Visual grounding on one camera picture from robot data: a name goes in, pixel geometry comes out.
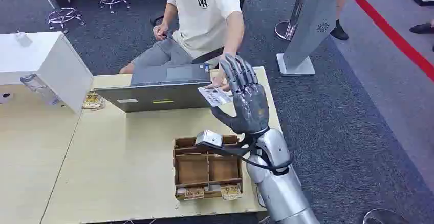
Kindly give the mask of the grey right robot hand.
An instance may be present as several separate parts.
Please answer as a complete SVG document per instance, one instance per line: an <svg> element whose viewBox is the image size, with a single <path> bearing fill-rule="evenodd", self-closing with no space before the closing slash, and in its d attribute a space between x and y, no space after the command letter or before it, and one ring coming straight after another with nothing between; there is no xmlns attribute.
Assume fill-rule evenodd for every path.
<svg viewBox="0 0 434 224"><path fill-rule="evenodd" d="M234 133L256 134L269 128L269 105L263 86L253 67L239 56L225 54L220 61L227 84L233 94L232 103L236 116L232 117L218 107L212 114Z"/></svg>

